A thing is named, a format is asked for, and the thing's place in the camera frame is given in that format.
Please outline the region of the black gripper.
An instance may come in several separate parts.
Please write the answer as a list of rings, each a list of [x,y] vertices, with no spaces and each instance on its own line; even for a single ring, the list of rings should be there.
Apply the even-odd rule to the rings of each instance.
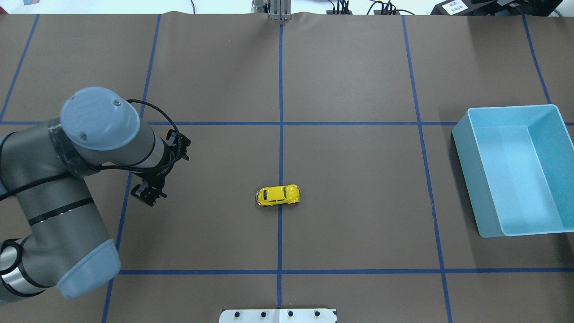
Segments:
[[[142,183],[135,185],[131,189],[131,196],[153,207],[159,198],[167,198],[166,193],[163,192],[163,188],[165,186],[165,179],[171,171],[172,167],[168,167],[161,171],[135,173],[135,175],[142,180]]]

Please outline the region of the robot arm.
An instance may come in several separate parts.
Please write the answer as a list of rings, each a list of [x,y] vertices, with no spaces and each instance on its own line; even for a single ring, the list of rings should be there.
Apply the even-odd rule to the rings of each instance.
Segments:
[[[103,87],[78,90],[59,116],[1,139],[1,199],[16,198],[31,234],[1,243],[1,304],[57,288],[76,298],[117,276],[121,262],[85,178],[122,170],[141,178],[131,191],[152,206],[190,139],[171,123],[161,138]]]

